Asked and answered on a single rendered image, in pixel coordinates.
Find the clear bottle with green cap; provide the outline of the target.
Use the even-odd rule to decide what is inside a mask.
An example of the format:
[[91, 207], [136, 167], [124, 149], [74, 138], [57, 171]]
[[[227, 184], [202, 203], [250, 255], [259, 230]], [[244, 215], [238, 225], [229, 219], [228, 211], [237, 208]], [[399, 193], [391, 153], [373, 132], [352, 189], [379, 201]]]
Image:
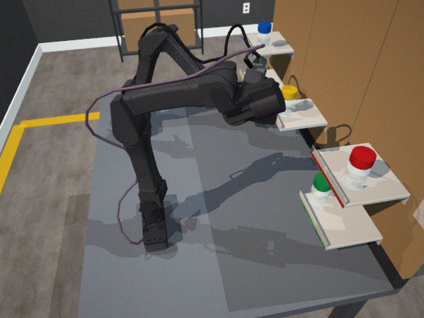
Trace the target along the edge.
[[322, 173], [315, 175], [311, 191], [309, 193], [308, 202], [311, 206], [322, 208], [326, 205], [331, 188]]

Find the clear bottle with red cap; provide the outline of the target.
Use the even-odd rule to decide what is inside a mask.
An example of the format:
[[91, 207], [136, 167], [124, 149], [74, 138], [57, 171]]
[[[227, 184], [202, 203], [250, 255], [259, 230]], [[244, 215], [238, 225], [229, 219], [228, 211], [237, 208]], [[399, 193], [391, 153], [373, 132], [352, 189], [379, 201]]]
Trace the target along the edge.
[[354, 147], [341, 177], [342, 186], [350, 191], [360, 191], [366, 183], [376, 157], [371, 148]]

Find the clear glass bottle with yellow cap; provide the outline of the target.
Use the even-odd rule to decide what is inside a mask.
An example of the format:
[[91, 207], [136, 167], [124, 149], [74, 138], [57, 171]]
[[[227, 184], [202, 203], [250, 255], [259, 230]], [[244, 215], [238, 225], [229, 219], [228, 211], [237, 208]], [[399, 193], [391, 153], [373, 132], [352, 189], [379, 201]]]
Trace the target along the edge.
[[292, 85], [285, 85], [282, 87], [282, 93], [286, 102], [286, 111], [278, 114], [283, 118], [289, 118], [293, 115], [297, 88]]

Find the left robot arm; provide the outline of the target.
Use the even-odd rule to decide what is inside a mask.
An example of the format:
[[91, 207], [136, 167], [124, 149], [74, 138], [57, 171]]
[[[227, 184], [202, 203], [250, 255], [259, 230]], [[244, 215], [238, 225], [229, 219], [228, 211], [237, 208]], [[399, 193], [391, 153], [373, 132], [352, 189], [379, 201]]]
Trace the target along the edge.
[[[135, 79], [136, 83], [146, 84], [152, 82], [156, 61], [161, 51], [169, 54], [187, 76], [206, 68], [193, 59], [173, 34], [162, 28], [164, 27], [154, 29], [138, 41], [140, 61]], [[216, 66], [229, 66], [237, 72], [237, 64], [233, 61], [223, 61]]]

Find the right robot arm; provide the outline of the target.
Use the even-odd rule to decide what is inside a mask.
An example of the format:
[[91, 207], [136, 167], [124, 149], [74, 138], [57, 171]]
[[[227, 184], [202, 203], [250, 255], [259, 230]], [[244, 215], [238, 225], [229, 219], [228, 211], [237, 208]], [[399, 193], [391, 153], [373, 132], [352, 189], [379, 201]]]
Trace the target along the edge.
[[216, 107], [226, 123], [239, 126], [253, 116], [260, 120], [286, 111], [274, 78], [264, 79], [266, 67], [252, 63], [247, 69], [263, 72], [261, 81], [240, 87], [231, 67], [216, 66], [195, 77], [121, 91], [110, 103], [113, 136], [126, 148], [138, 180], [144, 245], [167, 241], [163, 200], [168, 187], [152, 151], [150, 112]]

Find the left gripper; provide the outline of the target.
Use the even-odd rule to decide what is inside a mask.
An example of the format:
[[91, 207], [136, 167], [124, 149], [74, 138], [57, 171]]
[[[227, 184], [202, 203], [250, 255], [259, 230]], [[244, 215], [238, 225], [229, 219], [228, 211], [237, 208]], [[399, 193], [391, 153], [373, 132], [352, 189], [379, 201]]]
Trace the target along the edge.
[[[259, 64], [259, 59], [258, 59], [258, 57], [256, 57], [256, 58], [255, 58], [255, 60], [254, 60], [253, 62], [254, 62], [254, 63]], [[238, 82], [238, 84], [239, 84], [239, 86], [241, 87], [242, 82]], [[276, 84], [277, 84], [278, 86], [280, 85], [278, 82], [276, 82]]]

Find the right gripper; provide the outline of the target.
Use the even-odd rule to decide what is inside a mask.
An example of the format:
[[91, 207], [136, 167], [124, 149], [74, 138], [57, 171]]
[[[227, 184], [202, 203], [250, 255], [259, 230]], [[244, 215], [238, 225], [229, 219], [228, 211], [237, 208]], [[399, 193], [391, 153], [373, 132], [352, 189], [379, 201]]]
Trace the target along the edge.
[[[250, 83], [254, 84], [254, 83], [260, 82], [261, 79], [262, 79], [262, 75], [263, 75], [263, 72], [246, 69], [246, 73], [244, 75], [244, 79], [243, 79], [241, 87], [248, 85]], [[252, 122], [255, 122], [255, 123], [260, 123], [260, 124], [263, 124], [263, 125], [266, 125], [266, 124], [274, 125], [274, 124], [276, 124], [277, 116], [278, 116], [278, 114], [272, 115], [270, 117], [266, 117], [266, 118], [260, 119], [260, 120], [257, 120], [253, 116], [249, 121], [252, 121]]]

